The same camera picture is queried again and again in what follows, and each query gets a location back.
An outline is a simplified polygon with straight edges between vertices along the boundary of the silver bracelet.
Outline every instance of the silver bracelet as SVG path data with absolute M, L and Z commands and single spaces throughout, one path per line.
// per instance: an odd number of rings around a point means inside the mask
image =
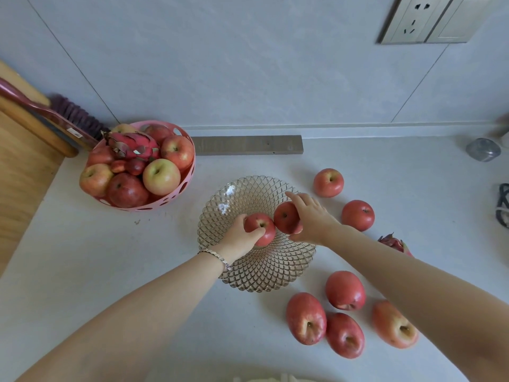
M 222 263 L 225 265 L 227 271 L 231 271 L 232 270 L 232 266 L 230 264 L 228 264 L 228 262 L 219 253 L 214 252 L 213 250 L 208 249 L 208 248 L 204 248 L 204 249 L 200 250 L 200 252 L 210 253 L 212 256 L 215 256 L 219 260 L 222 261 Z

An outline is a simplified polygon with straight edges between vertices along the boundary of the pink dragon fruit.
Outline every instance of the pink dragon fruit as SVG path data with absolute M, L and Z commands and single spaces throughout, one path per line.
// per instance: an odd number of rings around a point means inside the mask
M 395 250 L 399 250 L 400 252 L 403 252 L 404 254 L 413 257 L 413 255 L 410 253 L 410 250 L 408 249 L 407 245 L 403 242 L 403 240 L 398 240 L 396 237 L 392 237 L 392 233 L 388 234 L 385 237 L 380 236 L 378 242 L 381 242 L 382 244 L 390 246 Z
M 159 145 L 154 138 L 147 134 L 105 132 L 103 136 L 119 159 L 138 158 L 143 161 L 153 161 L 160 156 Z

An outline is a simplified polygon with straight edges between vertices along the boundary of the lattice patterned glass bowl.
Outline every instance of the lattice patterned glass bowl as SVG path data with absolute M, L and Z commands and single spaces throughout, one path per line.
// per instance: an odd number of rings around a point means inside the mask
M 198 224 L 200 248 L 217 244 L 239 214 L 263 212 L 272 218 L 277 205 L 289 200 L 284 192 L 297 193 L 286 182 L 265 176 L 244 177 L 226 185 L 203 208 Z M 277 231 L 269 245 L 253 248 L 220 279 L 241 291 L 279 289 L 302 275 L 314 254 L 314 245 L 290 241 Z

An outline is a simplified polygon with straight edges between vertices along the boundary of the person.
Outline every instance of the person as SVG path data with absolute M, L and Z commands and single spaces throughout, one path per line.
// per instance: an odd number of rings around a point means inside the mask
M 509 380 L 509 306 L 493 295 L 340 224 L 308 194 L 286 193 L 303 230 L 289 238 L 328 247 L 373 284 L 470 381 Z M 211 251 L 233 263 L 264 229 L 244 231 L 246 215 Z M 225 264 L 200 252 L 105 309 L 18 379 L 142 381 Z

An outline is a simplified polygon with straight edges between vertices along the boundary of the countertop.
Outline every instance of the countertop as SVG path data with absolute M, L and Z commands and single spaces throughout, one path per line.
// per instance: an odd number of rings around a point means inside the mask
M 509 302 L 509 230 L 494 218 L 498 185 L 509 180 L 509 153 L 477 162 L 464 152 L 466 141 L 304 140 L 301 156 L 199 157 L 178 200 L 143 213 L 89 198 L 78 187 L 86 155 L 65 160 L 0 278 L 0 380 L 13 381 L 120 297 L 195 255 L 202 207 L 220 187 L 248 175 L 277 177 L 309 192 L 316 172 L 337 168 L 345 189 L 322 201 L 329 212 L 339 217 L 344 203 L 363 199 L 376 213 L 367 235 L 394 232 L 417 258 Z M 334 270 L 352 268 L 317 248 L 303 276 L 277 291 L 241 292 L 217 281 L 147 380 L 249 380 L 281 372 L 322 382 L 466 380 L 424 337 L 407 350 L 379 339 L 370 314 L 381 295 L 364 278 L 368 301 L 351 313 L 366 335 L 362 356 L 341 358 L 325 340 L 300 345 L 285 324 L 286 303 L 307 291 L 332 311 L 324 285 Z

